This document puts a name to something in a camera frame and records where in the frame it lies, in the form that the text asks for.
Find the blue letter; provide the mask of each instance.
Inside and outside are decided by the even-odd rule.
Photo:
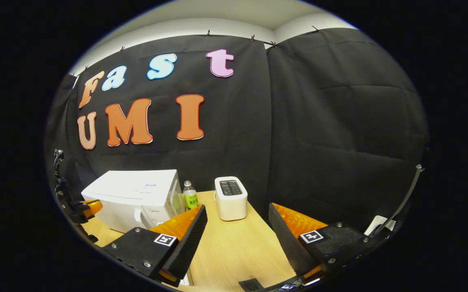
[[[175,62],[175,54],[165,54],[154,57],[149,63],[149,68],[152,70],[147,72],[147,78],[153,80],[169,76],[169,74],[173,72],[173,63]]]
[[[124,74],[126,73],[126,66],[119,66],[113,69],[108,74],[108,79],[103,83],[103,91],[110,90],[111,88],[119,87],[124,82]]]

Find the metal rod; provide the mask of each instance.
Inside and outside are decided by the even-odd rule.
[[[382,231],[382,229],[384,229],[385,226],[387,226],[387,224],[389,224],[389,222],[391,222],[391,220],[396,216],[398,215],[398,213],[401,211],[401,209],[403,209],[403,207],[405,206],[405,204],[407,203],[407,201],[409,200],[410,198],[410,195],[412,194],[412,191],[414,190],[414,187],[416,186],[416,183],[418,182],[418,177],[420,176],[420,172],[422,172],[423,169],[421,168],[421,164],[418,164],[416,165],[416,174],[414,174],[414,179],[412,180],[412,183],[410,184],[410,188],[409,188],[409,191],[407,192],[407,195],[405,196],[405,198],[403,199],[403,202],[401,202],[401,204],[399,205],[398,209],[396,210],[396,212],[391,216],[389,217],[386,222],[384,222],[384,224],[382,224],[380,227],[378,227],[375,232],[373,232],[370,237],[373,237],[375,235],[377,235],[378,233],[380,233],[380,231]]]

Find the plastic bottle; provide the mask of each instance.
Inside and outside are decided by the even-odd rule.
[[[184,198],[189,210],[198,207],[199,203],[196,190],[193,186],[191,186],[191,182],[188,180],[184,181]]]

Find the table surface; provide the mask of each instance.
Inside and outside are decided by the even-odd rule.
[[[245,218],[223,221],[216,211],[214,191],[197,195],[199,203],[206,207],[208,222],[189,268],[193,286],[180,285],[178,290],[244,292],[240,281],[255,278],[268,287],[295,276],[275,233],[250,203]],[[97,236],[100,247],[122,235],[106,227],[97,216],[83,226]]]

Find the green bottle label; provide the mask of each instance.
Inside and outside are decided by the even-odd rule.
[[[185,203],[187,204],[187,207],[190,209],[193,209],[195,207],[198,207],[198,196],[197,194],[194,194],[192,196],[184,196],[185,197]]]

